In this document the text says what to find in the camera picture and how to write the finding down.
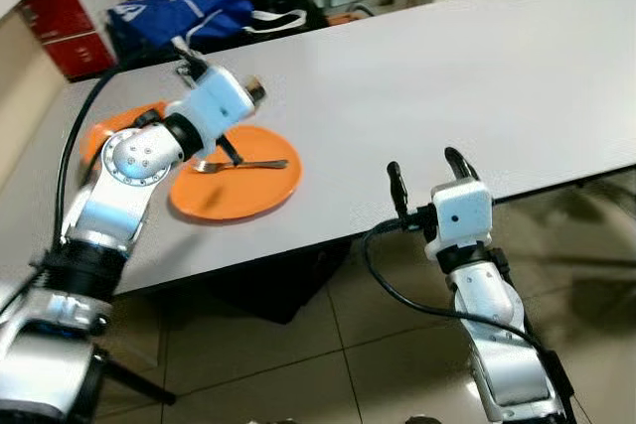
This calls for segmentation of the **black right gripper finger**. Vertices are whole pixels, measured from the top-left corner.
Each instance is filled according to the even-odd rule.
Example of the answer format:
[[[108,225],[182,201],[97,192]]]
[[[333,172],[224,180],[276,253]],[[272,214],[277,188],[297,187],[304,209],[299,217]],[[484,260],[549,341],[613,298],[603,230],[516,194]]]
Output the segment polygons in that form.
[[[398,218],[409,216],[407,188],[401,177],[400,165],[397,161],[387,164],[388,180],[390,180],[390,194]]]
[[[463,153],[454,147],[444,148],[444,157],[451,169],[451,174],[457,180],[471,179],[473,182],[480,182],[480,175],[474,170],[471,162],[463,156]]]

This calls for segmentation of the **orange plate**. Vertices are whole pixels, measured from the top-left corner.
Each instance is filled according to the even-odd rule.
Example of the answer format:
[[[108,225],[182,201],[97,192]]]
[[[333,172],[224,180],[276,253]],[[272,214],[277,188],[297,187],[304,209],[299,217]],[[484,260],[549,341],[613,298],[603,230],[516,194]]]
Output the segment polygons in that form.
[[[228,132],[229,142],[246,162],[286,160],[283,169],[236,167],[204,174],[195,161],[172,182],[168,205],[187,218],[237,220],[281,206],[303,179],[298,151],[281,134],[263,126],[240,124]]]

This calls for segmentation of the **blue bag with white print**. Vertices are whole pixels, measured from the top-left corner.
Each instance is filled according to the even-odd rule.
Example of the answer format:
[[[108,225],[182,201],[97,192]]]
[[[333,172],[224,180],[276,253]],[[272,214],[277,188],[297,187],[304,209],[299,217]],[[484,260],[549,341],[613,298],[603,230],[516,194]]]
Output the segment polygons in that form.
[[[208,52],[253,37],[250,0],[127,0],[107,10],[110,43],[120,56],[176,46]]]

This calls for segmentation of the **beige counter base panel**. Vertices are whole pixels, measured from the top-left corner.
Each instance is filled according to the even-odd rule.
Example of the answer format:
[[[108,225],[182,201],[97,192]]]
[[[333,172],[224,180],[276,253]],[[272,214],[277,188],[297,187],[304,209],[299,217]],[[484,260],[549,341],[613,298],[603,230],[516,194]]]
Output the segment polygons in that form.
[[[0,189],[67,81],[17,11],[0,19]]]

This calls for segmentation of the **black table leg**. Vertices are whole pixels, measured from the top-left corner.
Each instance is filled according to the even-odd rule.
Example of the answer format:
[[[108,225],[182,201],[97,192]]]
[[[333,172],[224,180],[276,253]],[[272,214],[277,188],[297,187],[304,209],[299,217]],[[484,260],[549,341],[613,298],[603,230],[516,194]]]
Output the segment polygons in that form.
[[[168,391],[168,389],[159,386],[159,384],[153,382],[153,380],[147,379],[144,375],[133,372],[133,370],[128,369],[127,366],[118,363],[105,349],[96,349],[96,355],[103,361],[101,373],[103,373],[105,378],[112,380],[114,383],[121,384],[123,387],[132,389],[133,392],[150,398],[150,400],[158,402],[158,404],[168,406],[176,404],[176,393]]]

